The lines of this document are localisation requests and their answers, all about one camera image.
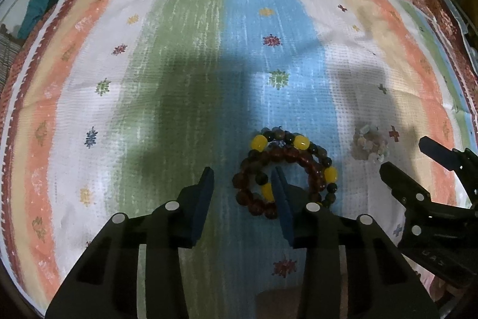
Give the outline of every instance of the blue cross pattern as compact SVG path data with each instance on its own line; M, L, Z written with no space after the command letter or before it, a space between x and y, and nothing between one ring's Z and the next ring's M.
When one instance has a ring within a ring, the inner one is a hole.
M403 230L403 227L398 225L397 228L395 229L395 231L393 232L393 234L395 235L395 237L398 237L398 235L400 234L400 232Z

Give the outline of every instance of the green snowflake pattern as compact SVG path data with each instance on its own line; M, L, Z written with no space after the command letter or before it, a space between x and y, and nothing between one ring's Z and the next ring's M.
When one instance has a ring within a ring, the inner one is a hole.
M272 87L277 88L277 90L280 90L282 87L286 87L289 83L289 74L287 72L283 71L273 71L269 72L271 76L269 77L269 84Z
M102 97L104 94L106 94L107 92L109 92L109 84L111 83L111 81L109 81L108 79L105 78L105 80L99 82L97 85L96 85L96 93Z

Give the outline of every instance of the beaded bracelet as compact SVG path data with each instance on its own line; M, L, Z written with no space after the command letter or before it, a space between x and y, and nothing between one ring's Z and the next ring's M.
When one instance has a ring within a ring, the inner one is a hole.
M272 186L267 174L261 171L270 161L297 162L308 174L309 200L329 208L336 200L337 169L332 166L332 159L327 150L300 134L284 131L280 127L269 130L262 129L261 134L250 143L251 150L247 158L240 163L240 172L232 178L232 185L239 191L236 201L247 206L253 216L264 214L268 219L277 218L277 207L272 195ZM249 175L255 175L255 182L261 186L264 200L254 197L249 189ZM324 200L319 192L327 189Z

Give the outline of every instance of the red flower print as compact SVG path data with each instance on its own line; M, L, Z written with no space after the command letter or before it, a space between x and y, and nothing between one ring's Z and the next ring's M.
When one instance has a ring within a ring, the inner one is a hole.
M284 257L283 260L274 262L274 273L272 273L272 275L278 275L285 278L286 275L291 274L293 271L297 271L296 264L297 261L288 260Z
M282 45L279 37L273 36L272 34L269 34L267 37L263 37L262 39L264 40L264 45L267 45L267 46Z
M119 55L120 53L124 53L127 47L125 44L118 45L111 54Z

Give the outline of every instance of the navy blue snowflake pattern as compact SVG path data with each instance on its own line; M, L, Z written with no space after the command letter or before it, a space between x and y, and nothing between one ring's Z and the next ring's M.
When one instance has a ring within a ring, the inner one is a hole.
M85 145L88 149L90 149L93 145L96 145L96 135L97 134L98 134L98 132L95 130L94 126L87 133L87 139L85 141Z

